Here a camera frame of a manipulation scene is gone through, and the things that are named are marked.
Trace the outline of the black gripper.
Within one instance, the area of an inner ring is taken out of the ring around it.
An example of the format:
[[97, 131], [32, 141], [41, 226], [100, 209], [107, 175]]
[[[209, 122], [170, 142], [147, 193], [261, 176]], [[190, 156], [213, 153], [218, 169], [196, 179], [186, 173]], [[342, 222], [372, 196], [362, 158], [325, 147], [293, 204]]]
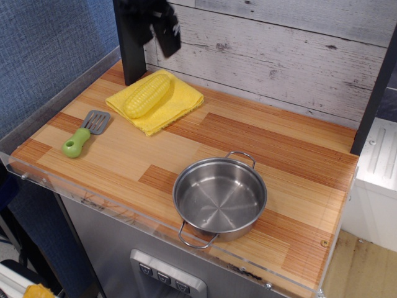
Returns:
[[137, 42], [139, 45], [147, 44], [152, 38], [151, 22], [166, 58], [171, 57], [181, 49], [181, 27], [175, 10], [168, 1], [116, 1], [120, 13], [126, 19], [137, 22]]

